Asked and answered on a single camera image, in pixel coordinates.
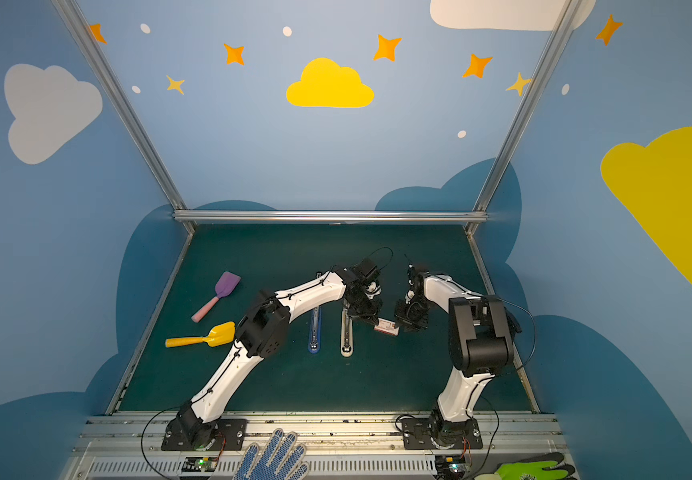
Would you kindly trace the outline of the beige black stapler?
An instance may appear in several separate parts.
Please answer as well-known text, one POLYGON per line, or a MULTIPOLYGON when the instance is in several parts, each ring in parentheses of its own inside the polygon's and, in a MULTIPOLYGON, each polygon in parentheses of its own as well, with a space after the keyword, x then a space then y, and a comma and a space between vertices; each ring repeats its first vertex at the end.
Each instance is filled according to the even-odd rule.
POLYGON ((349 315, 348 306, 344 305, 341 316, 341 343, 340 351, 344 357, 351 357, 354 351, 353 322, 349 315))

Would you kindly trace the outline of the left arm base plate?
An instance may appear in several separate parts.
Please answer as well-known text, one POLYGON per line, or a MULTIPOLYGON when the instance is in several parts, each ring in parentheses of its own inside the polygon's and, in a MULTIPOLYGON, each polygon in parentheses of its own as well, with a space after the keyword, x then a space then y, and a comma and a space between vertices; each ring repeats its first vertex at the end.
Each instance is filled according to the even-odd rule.
POLYGON ((239 451, 243 447, 247 421, 219 419, 212 422, 176 418, 168 423, 161 444, 163 451, 239 451))

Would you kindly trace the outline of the red white staple box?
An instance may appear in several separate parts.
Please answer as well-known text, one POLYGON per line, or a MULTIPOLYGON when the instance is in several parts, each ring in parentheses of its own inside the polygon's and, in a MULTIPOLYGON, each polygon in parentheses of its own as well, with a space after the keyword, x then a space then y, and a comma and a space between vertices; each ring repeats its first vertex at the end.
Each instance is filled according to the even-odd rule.
POLYGON ((392 336, 398 336, 400 332, 400 328, 395 322, 383 318, 379 319, 378 324, 374 326, 374 330, 392 336))

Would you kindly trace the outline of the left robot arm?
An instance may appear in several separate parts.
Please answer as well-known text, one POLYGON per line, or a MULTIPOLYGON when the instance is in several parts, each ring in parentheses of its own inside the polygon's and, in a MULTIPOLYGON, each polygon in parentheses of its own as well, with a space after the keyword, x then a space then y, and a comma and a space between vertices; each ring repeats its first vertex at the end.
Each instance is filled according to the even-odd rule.
POLYGON ((287 290, 261 291, 239 323, 226 359, 206 385, 178 410, 165 428, 164 451, 211 450, 230 441, 220 419, 232 396, 252 370, 276 354, 287 340, 290 324, 329 302, 342 301, 347 314, 376 325, 381 268, 365 258, 355 266, 334 266, 321 276, 287 290))

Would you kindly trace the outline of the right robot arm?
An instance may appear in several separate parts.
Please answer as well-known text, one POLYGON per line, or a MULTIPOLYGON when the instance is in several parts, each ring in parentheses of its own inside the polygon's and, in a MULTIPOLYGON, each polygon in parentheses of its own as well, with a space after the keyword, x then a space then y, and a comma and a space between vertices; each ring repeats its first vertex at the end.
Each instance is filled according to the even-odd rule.
POLYGON ((448 351, 453 370, 430 417, 441 441, 474 429, 473 407, 487 385, 512 365, 514 337, 522 331, 505 302, 470 290, 451 276, 408 266, 409 290, 395 307, 396 323, 408 331, 429 325, 432 306, 448 314, 448 351))

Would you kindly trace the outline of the blue black stapler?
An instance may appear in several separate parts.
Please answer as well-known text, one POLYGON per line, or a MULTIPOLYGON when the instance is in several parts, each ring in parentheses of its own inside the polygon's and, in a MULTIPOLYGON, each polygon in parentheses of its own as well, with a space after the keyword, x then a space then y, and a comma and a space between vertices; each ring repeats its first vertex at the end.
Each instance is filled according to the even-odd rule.
POLYGON ((311 354, 316 354, 321 346, 321 324, 322 311, 320 306, 316 306, 311 310, 311 319, 309 324, 308 351, 311 354))

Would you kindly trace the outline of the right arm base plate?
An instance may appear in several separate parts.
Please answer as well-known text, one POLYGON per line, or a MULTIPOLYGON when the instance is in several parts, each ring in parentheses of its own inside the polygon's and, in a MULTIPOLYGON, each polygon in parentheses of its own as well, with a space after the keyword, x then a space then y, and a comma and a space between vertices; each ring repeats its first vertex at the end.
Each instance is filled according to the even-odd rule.
POLYGON ((436 417, 400 416, 395 421, 406 450, 481 450, 482 435, 476 420, 449 422, 436 417))

